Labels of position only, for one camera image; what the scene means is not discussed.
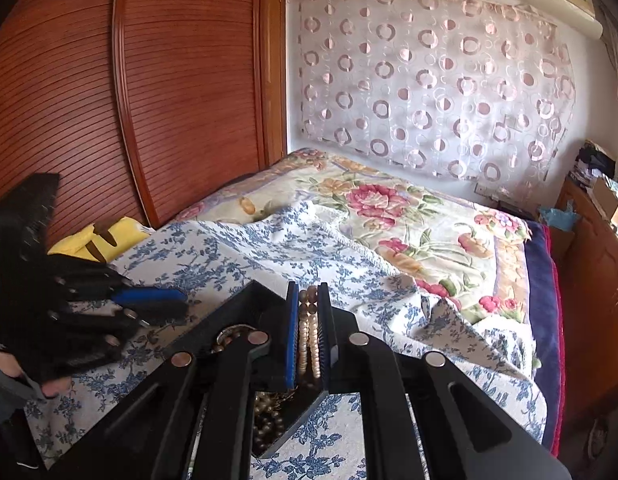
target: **wooden wardrobe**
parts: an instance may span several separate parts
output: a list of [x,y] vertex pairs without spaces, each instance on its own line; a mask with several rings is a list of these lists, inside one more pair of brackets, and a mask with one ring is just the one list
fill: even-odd
[[0,28],[0,196],[61,174],[48,241],[158,227],[264,168],[260,0],[19,0]]

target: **silver bolt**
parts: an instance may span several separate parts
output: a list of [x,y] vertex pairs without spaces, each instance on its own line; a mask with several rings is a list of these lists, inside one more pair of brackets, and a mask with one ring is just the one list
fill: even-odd
[[247,339],[252,345],[262,345],[267,342],[269,336],[266,332],[261,332],[260,330],[256,330],[255,332],[250,332],[247,336]]
[[112,345],[112,346],[120,346],[120,340],[112,334],[107,334],[105,336],[105,341],[107,342],[107,344]]
[[349,336],[349,342],[352,345],[364,346],[369,343],[369,336],[362,332],[354,332]]
[[171,356],[171,364],[176,368],[184,368],[191,364],[192,357],[189,352],[177,352]]
[[445,363],[447,362],[447,358],[440,352],[429,352],[427,355],[425,355],[425,361],[429,366],[440,368],[445,365]]

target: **bed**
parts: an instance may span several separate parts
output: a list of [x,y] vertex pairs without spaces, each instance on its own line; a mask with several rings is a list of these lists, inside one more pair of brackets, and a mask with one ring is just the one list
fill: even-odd
[[[67,395],[28,406],[30,429],[46,465],[52,465],[156,368],[163,350],[179,335],[246,280],[257,279],[284,295],[287,279],[304,286],[317,277],[323,279],[322,271],[311,276],[311,266],[299,272],[289,261],[285,267],[274,257],[268,259],[278,263],[264,272],[261,264],[253,263],[250,253],[254,250],[250,245],[256,242],[261,244],[260,250],[267,250],[269,242],[259,238],[242,248],[235,246],[235,240],[266,229],[268,222],[287,221],[298,211],[310,214],[307,208],[315,208],[319,217],[319,221],[314,219],[316,225],[325,229],[322,238],[333,237],[335,245],[341,244],[340,250],[352,251],[355,257],[362,254],[364,265],[369,266],[367,273],[377,272],[377,283],[383,284],[377,285],[378,290],[393,286],[391,280],[398,277],[403,283],[407,280],[407,285],[401,286],[412,287],[409,294],[444,298],[445,315],[455,319],[449,333],[468,334],[463,345],[449,346],[453,337],[445,336],[445,352],[465,373],[475,373],[473,379],[508,412],[518,410],[514,418],[518,417],[525,429],[557,454],[564,398],[560,302],[549,238],[543,227],[424,189],[341,156],[304,149],[183,210],[173,222],[115,261],[119,270],[136,281],[183,288],[192,303],[190,315],[182,326],[142,331],[117,367],[74,377]],[[323,222],[331,227],[327,229]],[[314,238],[302,239],[306,232],[304,227],[292,237],[300,240],[295,245],[294,261],[301,267],[305,260],[314,265],[327,258],[316,253],[311,241]],[[210,247],[220,242],[229,247],[227,254],[210,256]],[[209,262],[213,260],[213,267],[196,260],[198,253],[206,254]],[[249,272],[245,270],[248,264],[239,263],[243,261],[251,261]],[[327,281],[356,283],[355,279],[331,274]],[[362,303],[369,307],[375,301],[351,292],[339,298],[338,287],[333,288],[335,304],[359,303],[363,298]],[[406,296],[392,298],[397,305],[407,301]],[[103,312],[111,307],[86,304],[80,308]],[[441,348],[439,341],[427,340],[427,334],[417,337],[422,341],[395,335],[405,327],[415,330],[414,325],[417,322],[411,319],[400,329],[391,326],[395,349],[417,354],[423,348]],[[471,352],[480,354],[476,348],[483,348],[484,359],[471,356]],[[490,360],[497,361],[496,365],[491,366]],[[494,381],[496,369],[500,371]],[[325,474],[334,468],[340,468],[339,474],[346,471],[347,478],[358,472],[359,477],[364,461],[363,453],[358,456],[355,451],[361,449],[361,434],[356,433],[358,410],[356,396],[328,397],[278,456],[252,463],[254,478],[276,475],[274,478],[291,480],[294,471],[298,474],[300,469],[312,474],[322,470],[320,474]]]

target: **red trim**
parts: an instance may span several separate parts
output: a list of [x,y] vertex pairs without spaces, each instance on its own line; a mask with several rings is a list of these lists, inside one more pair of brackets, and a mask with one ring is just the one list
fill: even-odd
[[[544,239],[546,240],[547,252],[551,254],[551,234],[546,225],[542,226],[544,231]],[[564,394],[566,386],[566,371],[564,367],[564,330],[562,328],[562,299],[560,297],[560,286],[558,281],[558,269],[555,266],[553,258],[551,259],[551,270],[553,271],[553,282],[555,283],[555,297],[558,305],[558,341],[560,344],[560,405],[558,407],[558,418],[556,420],[555,431],[553,433],[553,444],[551,446],[551,454],[557,456],[560,452],[560,432],[562,430],[562,416],[564,415]]]

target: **yellow cloth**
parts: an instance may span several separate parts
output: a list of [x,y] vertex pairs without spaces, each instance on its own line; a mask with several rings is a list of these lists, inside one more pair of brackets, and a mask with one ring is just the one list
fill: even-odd
[[116,246],[110,245],[103,237],[94,233],[94,224],[91,224],[76,234],[55,243],[48,254],[66,254],[97,262],[98,258],[94,257],[86,247],[87,243],[93,242],[97,251],[107,262],[110,262],[154,232],[153,229],[144,227],[140,222],[126,216],[109,227],[107,231],[116,240]]

